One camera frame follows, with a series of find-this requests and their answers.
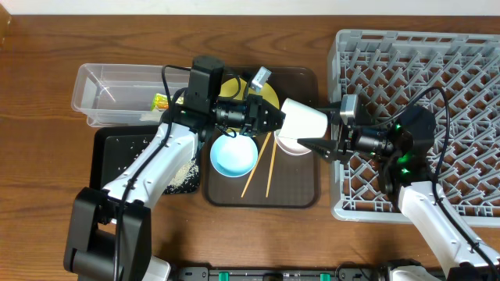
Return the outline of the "green snack wrapper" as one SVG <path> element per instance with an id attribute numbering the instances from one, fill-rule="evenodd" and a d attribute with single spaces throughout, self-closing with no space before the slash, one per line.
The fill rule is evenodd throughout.
<path id="1" fill-rule="evenodd" d="M 184 103 L 184 95 L 181 94 L 177 99 L 171 97 L 171 100 L 175 101 L 175 103 L 178 105 L 182 105 Z M 152 112 L 154 111 L 163 112 L 166 111 L 169 107 L 170 104 L 168 102 L 167 96 L 164 94 L 156 93 L 152 99 L 150 110 Z"/>

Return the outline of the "pink bowl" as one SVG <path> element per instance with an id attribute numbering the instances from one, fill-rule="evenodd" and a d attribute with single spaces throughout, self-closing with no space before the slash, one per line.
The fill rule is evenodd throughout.
<path id="1" fill-rule="evenodd" d="M 277 146 L 286 154 L 291 156 L 302 156 L 310 153 L 310 149 L 300 145 L 296 139 L 280 137 L 279 130 L 274 132 L 274 137 L 277 141 Z"/>

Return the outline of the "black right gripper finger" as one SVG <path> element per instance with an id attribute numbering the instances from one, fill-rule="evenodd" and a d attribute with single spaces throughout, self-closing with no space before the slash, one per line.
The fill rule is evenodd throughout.
<path id="1" fill-rule="evenodd" d="M 329 124 L 339 126 L 343 123 L 340 115 L 341 112 L 340 101 L 330 103 L 329 105 L 322 108 L 317 108 L 317 110 L 327 115 L 327 120 Z"/>
<path id="2" fill-rule="evenodd" d="M 332 163 L 341 159 L 341 152 L 336 140 L 323 138 L 300 138 L 298 144 L 317 153 L 324 161 Z"/>

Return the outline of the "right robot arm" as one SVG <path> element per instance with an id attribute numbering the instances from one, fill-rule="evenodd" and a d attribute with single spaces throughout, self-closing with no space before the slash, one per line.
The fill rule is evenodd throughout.
<path id="1" fill-rule="evenodd" d="M 302 138 L 299 143 L 325 161 L 346 164 L 363 155 L 378 165 L 378 187 L 419 230 L 448 280 L 497 280 L 499 253 L 486 245 L 453 208 L 438 182 L 441 163 L 427 161 L 434 145 L 434 114 L 418 105 L 407 105 L 387 129 L 367 124 L 359 117 L 342 125 L 336 140 Z"/>

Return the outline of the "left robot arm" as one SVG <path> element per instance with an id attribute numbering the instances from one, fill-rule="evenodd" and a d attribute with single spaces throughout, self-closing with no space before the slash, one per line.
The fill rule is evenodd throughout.
<path id="1" fill-rule="evenodd" d="M 244 90 L 220 97 L 225 64 L 194 58 L 188 86 L 168 95 L 169 108 L 147 148 L 101 190 L 83 188 L 70 217 L 63 267 L 80 280 L 167 280 L 169 262 L 152 254 L 152 209 L 180 168 L 195 158 L 214 130 L 254 137 L 283 126 L 285 114 Z"/>

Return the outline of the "rice pile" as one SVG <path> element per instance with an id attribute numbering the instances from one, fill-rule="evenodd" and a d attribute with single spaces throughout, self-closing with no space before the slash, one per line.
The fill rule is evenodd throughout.
<path id="1" fill-rule="evenodd" d="M 102 162 L 102 187 L 124 173 L 147 148 L 152 138 L 152 134 L 108 137 L 105 141 Z M 199 166 L 200 160 L 196 155 L 177 171 L 163 193 L 188 194 L 195 192 L 200 184 Z"/>

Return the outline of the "blue bowl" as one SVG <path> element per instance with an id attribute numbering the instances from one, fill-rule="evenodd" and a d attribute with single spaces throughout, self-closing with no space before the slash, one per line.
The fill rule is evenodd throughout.
<path id="1" fill-rule="evenodd" d="M 258 159 L 258 148 L 250 137 L 220 136 L 210 149 L 212 167 L 222 176 L 235 178 L 251 172 Z"/>

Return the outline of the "white cup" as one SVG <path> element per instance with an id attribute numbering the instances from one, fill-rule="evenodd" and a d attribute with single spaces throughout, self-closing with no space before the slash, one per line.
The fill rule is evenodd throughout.
<path id="1" fill-rule="evenodd" d="M 287 98 L 281 111 L 285 114 L 285 119 L 277 134 L 279 137 L 321 138 L 327 131 L 327 115 L 298 101 Z"/>

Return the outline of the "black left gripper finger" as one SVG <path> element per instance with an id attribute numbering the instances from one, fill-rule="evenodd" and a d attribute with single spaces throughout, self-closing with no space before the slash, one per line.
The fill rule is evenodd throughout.
<path id="1" fill-rule="evenodd" d="M 283 122 L 286 114 L 269 103 L 267 100 L 262 99 L 259 105 L 259 119 L 264 122 Z"/>
<path id="2" fill-rule="evenodd" d="M 271 133 L 275 130 L 280 130 L 283 126 L 283 123 L 284 123 L 283 120 L 281 120 L 281 121 L 266 121 L 266 120 L 262 121 L 258 125 L 257 134 L 258 135 L 267 134 L 267 133 Z"/>

